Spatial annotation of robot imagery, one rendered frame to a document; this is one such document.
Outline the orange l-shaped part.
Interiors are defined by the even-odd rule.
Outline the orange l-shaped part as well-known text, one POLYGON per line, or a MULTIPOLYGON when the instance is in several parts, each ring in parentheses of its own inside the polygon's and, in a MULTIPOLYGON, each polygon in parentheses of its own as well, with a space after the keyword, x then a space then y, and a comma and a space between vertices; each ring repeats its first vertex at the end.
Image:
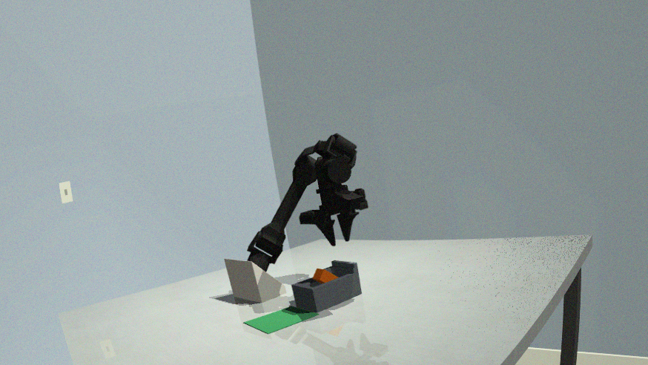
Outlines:
POLYGON ((313 277, 313 279, 315 279, 318 283, 321 284, 327 283, 335 278, 338 277, 336 277, 330 272, 327 272, 325 269, 316 269, 313 277))

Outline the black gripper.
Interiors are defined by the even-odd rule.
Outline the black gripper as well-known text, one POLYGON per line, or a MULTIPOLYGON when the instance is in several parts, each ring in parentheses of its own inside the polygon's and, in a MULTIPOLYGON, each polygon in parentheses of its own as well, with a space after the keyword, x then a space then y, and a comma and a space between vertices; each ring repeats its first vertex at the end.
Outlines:
POLYGON ((326 239, 332 246, 336 245, 336 240, 334 236, 334 222, 331 220, 331 216, 338 214, 337 219, 339 221, 343 236, 345 241, 349 241, 350 231, 354 218, 359 214, 355 210, 352 211, 343 211, 341 208, 334 205, 333 208, 329 206, 329 197, 330 193, 333 192, 332 187, 337 187, 337 190, 342 190, 342 183, 330 183, 325 185, 318 185, 319 189, 316 190, 317 194, 320 194, 322 205, 319 205, 320 210, 310 210, 303 213, 300 213, 299 220, 300 224, 312 224, 316 225, 320 231, 325 235, 326 239), (340 214, 339 214, 340 213, 340 214))

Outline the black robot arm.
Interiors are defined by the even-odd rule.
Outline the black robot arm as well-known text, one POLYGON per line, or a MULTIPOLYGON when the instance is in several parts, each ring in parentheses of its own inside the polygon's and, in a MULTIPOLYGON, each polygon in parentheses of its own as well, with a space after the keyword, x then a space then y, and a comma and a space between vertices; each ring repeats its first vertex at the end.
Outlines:
MULTIPOLYGON (((283 201, 267 226, 263 226, 249 244, 251 261, 267 272, 269 264, 275 264, 283 251, 285 240, 285 227, 297 206, 306 187, 317 180, 318 185, 330 183, 345 183, 351 176, 351 169, 355 166, 357 146, 339 134, 331 135, 327 140, 319 140, 316 145, 305 148, 297 157, 292 171, 293 182, 290 185, 283 201), (316 152, 321 157, 317 160, 310 157, 316 152), (256 244, 256 247, 254 247, 256 244), (271 254, 266 254, 263 251, 271 254)), ((365 202, 366 193, 362 188, 349 191, 347 185, 342 190, 332 187, 329 206, 334 205, 343 211, 359 210, 360 204, 365 202)))

